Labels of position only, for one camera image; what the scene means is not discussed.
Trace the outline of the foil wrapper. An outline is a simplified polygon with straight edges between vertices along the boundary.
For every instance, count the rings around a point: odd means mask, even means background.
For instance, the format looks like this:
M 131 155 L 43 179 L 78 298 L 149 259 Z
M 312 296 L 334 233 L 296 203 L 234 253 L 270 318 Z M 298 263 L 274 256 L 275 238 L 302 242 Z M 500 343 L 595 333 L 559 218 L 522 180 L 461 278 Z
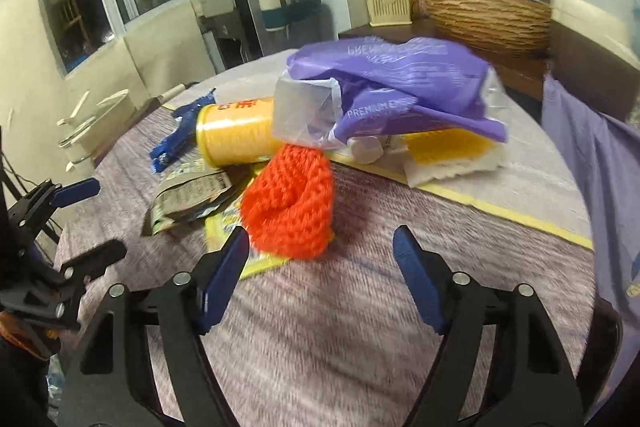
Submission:
M 144 215 L 141 235 L 153 236 L 212 215 L 245 179 L 242 169 L 210 167 L 201 159 L 183 162 L 157 187 Z

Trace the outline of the blue snack wrapper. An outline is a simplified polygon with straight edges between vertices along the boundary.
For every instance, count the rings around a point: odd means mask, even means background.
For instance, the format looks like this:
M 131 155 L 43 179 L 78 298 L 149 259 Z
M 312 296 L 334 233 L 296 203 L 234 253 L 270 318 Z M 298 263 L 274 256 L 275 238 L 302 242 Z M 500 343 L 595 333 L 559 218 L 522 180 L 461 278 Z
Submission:
M 182 154 L 189 152 L 194 147 L 198 113 L 203 107 L 215 103 L 214 92 L 215 90 L 210 90 L 201 98 L 180 106 L 171 113 L 171 117 L 177 121 L 177 129 L 168 134 L 149 153 L 154 172 L 161 173 L 165 171 Z

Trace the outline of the yellow snack packet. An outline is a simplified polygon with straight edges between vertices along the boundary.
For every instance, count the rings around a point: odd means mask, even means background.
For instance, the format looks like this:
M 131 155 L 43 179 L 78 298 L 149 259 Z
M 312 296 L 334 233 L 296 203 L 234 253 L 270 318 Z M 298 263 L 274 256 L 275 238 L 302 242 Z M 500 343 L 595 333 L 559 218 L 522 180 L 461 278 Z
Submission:
M 239 193 L 231 197 L 231 202 L 226 208 L 205 220 L 207 246 L 211 251 L 217 251 L 220 255 L 228 254 L 238 257 L 234 271 L 235 275 L 242 280 L 296 260 L 258 251 L 250 241 L 250 236 L 241 222 L 242 195 L 266 165 L 250 166 L 248 179 L 241 185 Z

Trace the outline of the orange knitted net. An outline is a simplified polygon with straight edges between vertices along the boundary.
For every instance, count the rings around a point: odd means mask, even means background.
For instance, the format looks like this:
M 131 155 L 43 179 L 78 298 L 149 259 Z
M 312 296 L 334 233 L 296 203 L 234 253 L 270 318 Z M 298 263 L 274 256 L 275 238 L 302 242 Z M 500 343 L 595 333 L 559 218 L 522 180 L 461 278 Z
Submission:
M 321 150 L 286 144 L 243 193 L 240 217 L 258 251 L 311 260 L 331 242 L 333 204 L 329 159 Z

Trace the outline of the yellow white sponge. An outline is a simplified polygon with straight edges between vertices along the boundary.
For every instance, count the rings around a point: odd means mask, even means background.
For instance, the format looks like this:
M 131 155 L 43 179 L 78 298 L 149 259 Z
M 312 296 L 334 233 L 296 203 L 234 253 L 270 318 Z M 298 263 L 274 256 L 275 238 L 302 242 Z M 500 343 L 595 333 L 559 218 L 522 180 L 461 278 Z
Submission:
M 504 145 L 458 128 L 405 134 L 404 170 L 408 185 L 418 187 L 474 172 L 494 171 L 504 161 Z

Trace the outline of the purple plastic bag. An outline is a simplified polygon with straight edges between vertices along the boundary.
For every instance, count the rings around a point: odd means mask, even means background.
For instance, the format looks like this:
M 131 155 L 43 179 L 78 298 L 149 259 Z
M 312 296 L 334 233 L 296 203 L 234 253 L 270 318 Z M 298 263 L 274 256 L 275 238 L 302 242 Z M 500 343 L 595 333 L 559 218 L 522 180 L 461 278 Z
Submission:
M 274 89 L 272 134 L 337 150 L 360 136 L 460 128 L 508 139 L 509 107 L 494 66 L 460 43 L 378 37 L 306 44 Z

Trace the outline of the white pot with lid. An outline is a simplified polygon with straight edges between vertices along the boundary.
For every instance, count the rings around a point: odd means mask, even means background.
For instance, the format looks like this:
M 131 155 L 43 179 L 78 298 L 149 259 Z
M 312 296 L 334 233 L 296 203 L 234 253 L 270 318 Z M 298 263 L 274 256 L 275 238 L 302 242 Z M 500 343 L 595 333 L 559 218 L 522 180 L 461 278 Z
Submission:
M 85 91 L 72 111 L 56 122 L 62 132 L 58 149 L 66 158 L 65 171 L 91 172 L 99 151 L 122 135 L 127 122 L 147 101 L 149 95 L 132 89 L 116 91 L 102 100 Z

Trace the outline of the purple floral cloth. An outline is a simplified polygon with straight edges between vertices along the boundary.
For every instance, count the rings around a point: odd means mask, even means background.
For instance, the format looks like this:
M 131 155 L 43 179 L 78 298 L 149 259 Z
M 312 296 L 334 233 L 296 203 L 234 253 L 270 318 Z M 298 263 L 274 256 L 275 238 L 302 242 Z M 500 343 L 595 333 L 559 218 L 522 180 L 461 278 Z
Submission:
M 639 327 L 639 131 L 544 80 L 542 127 L 561 153 L 591 223 L 598 294 Z

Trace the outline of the water dispenser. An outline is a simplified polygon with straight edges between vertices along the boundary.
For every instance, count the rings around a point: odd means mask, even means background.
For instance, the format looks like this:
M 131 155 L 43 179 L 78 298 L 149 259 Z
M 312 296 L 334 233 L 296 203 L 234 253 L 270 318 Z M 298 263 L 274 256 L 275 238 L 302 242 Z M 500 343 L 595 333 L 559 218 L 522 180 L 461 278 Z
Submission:
M 262 12 L 259 0 L 194 0 L 194 11 L 215 72 L 334 36 L 323 0 L 291 0 L 280 9 L 279 29 L 266 26 L 276 18 Z

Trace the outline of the cream utensil holder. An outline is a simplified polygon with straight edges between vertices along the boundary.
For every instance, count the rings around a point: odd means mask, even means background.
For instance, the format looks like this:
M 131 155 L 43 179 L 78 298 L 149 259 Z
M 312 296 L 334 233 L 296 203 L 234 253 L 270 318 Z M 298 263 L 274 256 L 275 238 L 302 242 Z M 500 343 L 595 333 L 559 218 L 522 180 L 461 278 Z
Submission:
M 366 0 L 366 5 L 372 27 L 411 24 L 410 0 Z

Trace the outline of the woven brown basin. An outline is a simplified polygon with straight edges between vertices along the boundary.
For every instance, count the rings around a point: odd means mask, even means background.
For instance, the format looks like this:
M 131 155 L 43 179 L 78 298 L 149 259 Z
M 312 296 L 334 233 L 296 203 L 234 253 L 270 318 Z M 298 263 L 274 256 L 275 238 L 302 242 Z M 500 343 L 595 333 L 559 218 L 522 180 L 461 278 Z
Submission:
M 534 0 L 423 0 L 439 35 L 512 55 L 547 52 L 551 6 Z

